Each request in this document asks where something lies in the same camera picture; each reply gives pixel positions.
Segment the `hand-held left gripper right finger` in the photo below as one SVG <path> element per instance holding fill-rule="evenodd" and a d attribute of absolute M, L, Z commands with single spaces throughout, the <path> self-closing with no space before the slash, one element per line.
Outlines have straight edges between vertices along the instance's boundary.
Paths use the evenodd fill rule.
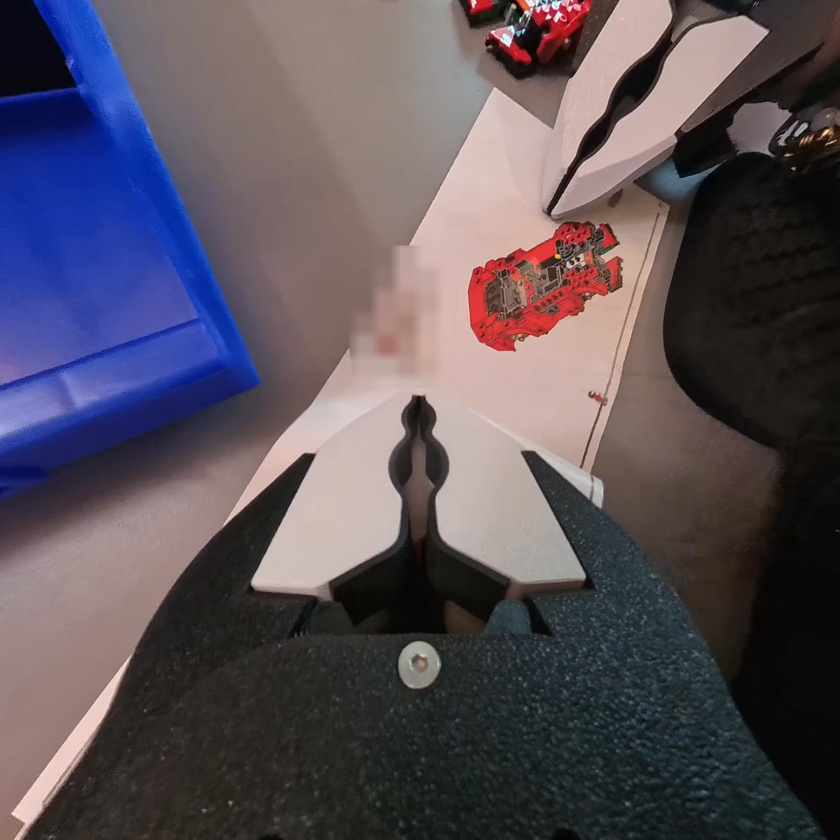
<path fill-rule="evenodd" d="M 501 601 L 585 587 L 522 445 L 445 395 L 428 392 L 419 405 L 432 484 L 425 568 L 436 593 L 486 622 Z"/>

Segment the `blue plastic bin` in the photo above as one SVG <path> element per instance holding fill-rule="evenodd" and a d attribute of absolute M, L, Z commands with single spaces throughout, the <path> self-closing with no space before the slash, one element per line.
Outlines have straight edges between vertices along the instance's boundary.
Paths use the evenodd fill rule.
<path fill-rule="evenodd" d="M 1 3 L 1 498 L 256 367 L 92 2 Z"/>

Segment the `instruction sheet with red car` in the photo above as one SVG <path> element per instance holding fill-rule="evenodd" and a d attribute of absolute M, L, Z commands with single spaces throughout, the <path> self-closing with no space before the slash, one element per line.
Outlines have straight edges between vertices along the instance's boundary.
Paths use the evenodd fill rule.
<path fill-rule="evenodd" d="M 494 90 L 416 231 L 408 253 L 436 282 L 434 370 L 422 384 L 465 404 L 522 446 L 548 456 L 598 507 L 591 474 L 621 381 L 639 306 L 669 214 L 669 205 L 629 185 L 573 214 L 604 223 L 618 244 L 623 285 L 560 321 L 547 338 L 516 351 L 479 343 L 469 326 L 467 276 L 502 250 L 548 237 L 560 225 L 536 208 L 550 129 Z"/>

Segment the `red toy brick car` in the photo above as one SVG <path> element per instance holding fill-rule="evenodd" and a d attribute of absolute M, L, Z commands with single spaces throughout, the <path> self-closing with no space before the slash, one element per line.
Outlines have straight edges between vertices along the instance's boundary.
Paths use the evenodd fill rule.
<path fill-rule="evenodd" d="M 591 1 L 513 2 L 503 26 L 486 37 L 486 52 L 517 79 L 530 77 L 573 54 L 581 42 Z"/>
<path fill-rule="evenodd" d="M 458 1 L 471 28 L 503 20 L 511 3 L 512 1 Z"/>

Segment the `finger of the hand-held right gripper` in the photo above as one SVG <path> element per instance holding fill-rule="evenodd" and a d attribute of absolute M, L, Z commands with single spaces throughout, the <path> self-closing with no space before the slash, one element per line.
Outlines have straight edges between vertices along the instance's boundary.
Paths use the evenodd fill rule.
<path fill-rule="evenodd" d="M 617 93 L 618 102 L 600 143 L 576 169 L 559 218 L 612 195 L 666 160 L 676 147 L 677 130 L 698 109 L 711 88 L 765 36 L 747 18 L 710 16 L 679 28 L 676 17 L 666 42 L 634 70 Z"/>
<path fill-rule="evenodd" d="M 617 105 L 619 89 L 632 72 L 666 42 L 675 18 L 670 1 L 591 3 L 546 146 L 542 168 L 542 210 L 560 214 L 576 169 L 592 152 L 598 131 Z"/>

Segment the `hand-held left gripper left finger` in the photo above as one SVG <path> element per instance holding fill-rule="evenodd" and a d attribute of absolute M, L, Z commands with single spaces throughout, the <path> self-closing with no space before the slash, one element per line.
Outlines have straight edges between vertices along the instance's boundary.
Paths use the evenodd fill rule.
<path fill-rule="evenodd" d="M 397 393 L 332 435 L 311 462 L 251 588 L 339 603 L 353 625 L 393 608 L 417 572 L 404 486 L 417 398 Z"/>

